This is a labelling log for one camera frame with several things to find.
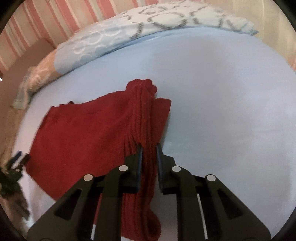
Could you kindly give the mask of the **dark red knit sweater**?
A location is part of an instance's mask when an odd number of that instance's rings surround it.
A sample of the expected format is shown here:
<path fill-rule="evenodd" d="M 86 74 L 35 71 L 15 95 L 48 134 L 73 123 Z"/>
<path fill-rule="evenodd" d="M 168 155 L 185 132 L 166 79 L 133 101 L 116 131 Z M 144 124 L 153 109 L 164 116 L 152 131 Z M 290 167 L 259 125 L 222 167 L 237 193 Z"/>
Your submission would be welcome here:
<path fill-rule="evenodd" d="M 150 204 L 157 176 L 156 146 L 171 101 L 156 98 L 156 92 L 151 80 L 135 79 L 124 91 L 51 107 L 30 149 L 27 173 L 57 200 L 85 174 L 107 174 L 141 145 L 140 190 L 123 197 L 121 230 L 130 240 L 158 240 L 161 223 Z"/>

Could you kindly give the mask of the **brown garment on bed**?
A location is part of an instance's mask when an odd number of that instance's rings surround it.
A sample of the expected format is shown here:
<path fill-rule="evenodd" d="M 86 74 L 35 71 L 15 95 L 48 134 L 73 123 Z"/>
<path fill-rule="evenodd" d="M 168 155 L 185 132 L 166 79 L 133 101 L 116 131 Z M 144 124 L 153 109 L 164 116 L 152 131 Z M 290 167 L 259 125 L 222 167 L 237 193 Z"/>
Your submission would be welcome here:
<path fill-rule="evenodd" d="M 5 163 L 11 157 L 16 134 L 18 133 L 26 111 L 27 108 L 10 108 L 8 111 L 8 117 L 6 118 L 6 124 L 4 126 L 4 146 L 1 149 L 1 163 Z"/>

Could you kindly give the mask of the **pink upholstered headboard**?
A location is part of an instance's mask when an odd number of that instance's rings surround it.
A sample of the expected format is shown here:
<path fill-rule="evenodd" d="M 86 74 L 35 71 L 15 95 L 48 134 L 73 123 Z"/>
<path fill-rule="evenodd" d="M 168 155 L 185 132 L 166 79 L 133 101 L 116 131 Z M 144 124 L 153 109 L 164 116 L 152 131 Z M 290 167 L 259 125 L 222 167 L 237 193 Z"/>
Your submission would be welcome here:
<path fill-rule="evenodd" d="M 1 113 L 6 113 L 29 67 L 36 66 L 55 48 L 45 39 L 38 40 L 6 71 L 1 81 Z"/>

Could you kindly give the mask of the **patterned folded duvet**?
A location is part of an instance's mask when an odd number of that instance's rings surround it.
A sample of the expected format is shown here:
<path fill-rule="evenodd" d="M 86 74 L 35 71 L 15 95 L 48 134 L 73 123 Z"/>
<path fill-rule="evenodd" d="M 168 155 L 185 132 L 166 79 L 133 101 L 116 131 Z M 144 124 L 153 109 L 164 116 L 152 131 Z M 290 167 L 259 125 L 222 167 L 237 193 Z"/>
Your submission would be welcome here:
<path fill-rule="evenodd" d="M 124 11 L 76 32 L 30 67 L 13 100 L 14 109 L 26 109 L 42 87 L 129 42 L 161 31 L 210 27 L 257 34 L 254 24 L 202 1 L 171 1 Z"/>

